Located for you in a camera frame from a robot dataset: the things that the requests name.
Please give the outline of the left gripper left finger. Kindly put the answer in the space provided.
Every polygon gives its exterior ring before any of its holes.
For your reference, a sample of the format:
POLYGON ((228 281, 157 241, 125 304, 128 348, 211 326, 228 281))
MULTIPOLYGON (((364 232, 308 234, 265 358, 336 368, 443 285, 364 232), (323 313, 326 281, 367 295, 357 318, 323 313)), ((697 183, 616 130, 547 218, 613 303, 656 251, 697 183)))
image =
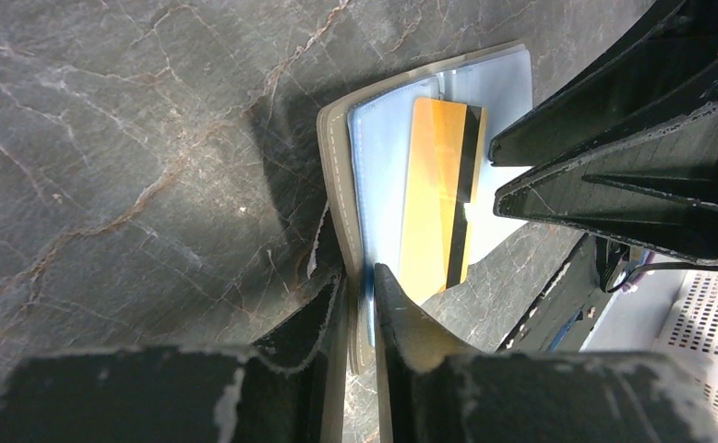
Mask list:
POLYGON ((0 442, 337 442, 342 276, 245 345, 69 350, 24 360, 0 442))

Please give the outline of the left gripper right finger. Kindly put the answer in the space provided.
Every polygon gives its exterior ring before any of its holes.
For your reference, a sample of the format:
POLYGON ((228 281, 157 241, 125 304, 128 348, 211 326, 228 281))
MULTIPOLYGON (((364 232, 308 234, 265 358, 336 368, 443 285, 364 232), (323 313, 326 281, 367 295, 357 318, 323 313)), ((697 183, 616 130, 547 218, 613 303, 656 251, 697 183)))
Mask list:
POLYGON ((695 381, 658 353, 484 353, 374 269, 384 442, 718 442, 695 381))

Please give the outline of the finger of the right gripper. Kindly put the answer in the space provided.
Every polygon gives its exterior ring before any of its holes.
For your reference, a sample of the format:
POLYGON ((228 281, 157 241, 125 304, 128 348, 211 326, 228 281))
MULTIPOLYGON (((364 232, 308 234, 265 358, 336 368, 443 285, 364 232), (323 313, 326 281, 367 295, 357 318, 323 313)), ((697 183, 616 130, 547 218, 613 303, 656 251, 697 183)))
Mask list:
POLYGON ((495 211, 718 267, 718 101, 637 135, 585 142, 502 186, 495 211))
POLYGON ((566 86, 494 136, 495 166, 536 166, 619 125, 718 57, 718 1, 656 1, 566 86))

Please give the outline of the olive card holder wallet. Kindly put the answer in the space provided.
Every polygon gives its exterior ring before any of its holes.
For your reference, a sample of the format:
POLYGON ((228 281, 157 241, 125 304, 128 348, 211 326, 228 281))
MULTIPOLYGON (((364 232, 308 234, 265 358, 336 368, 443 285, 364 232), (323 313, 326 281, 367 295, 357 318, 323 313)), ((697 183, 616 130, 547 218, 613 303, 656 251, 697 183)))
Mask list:
POLYGON ((533 106, 532 64, 523 42, 458 55, 385 78, 320 110, 317 140, 329 211, 347 271, 349 365, 372 365, 372 268, 397 269, 403 200, 417 99, 480 106, 494 137, 533 106))

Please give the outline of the gold credit card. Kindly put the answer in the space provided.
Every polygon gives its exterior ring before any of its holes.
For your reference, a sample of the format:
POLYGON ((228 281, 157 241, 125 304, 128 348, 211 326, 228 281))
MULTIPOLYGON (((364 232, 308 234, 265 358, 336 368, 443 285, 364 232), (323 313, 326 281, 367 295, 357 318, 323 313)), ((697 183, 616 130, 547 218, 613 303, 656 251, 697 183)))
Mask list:
POLYGON ((418 305, 467 278, 486 120, 480 106, 414 102, 398 279, 418 305))

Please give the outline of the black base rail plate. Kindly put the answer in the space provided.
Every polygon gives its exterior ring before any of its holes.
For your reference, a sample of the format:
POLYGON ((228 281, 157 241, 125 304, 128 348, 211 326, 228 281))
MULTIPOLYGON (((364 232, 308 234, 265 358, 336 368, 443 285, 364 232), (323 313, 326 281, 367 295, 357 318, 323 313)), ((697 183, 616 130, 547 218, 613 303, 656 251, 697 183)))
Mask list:
POLYGON ((587 341, 633 257, 629 245, 583 235, 514 328, 500 353, 577 352, 587 341))

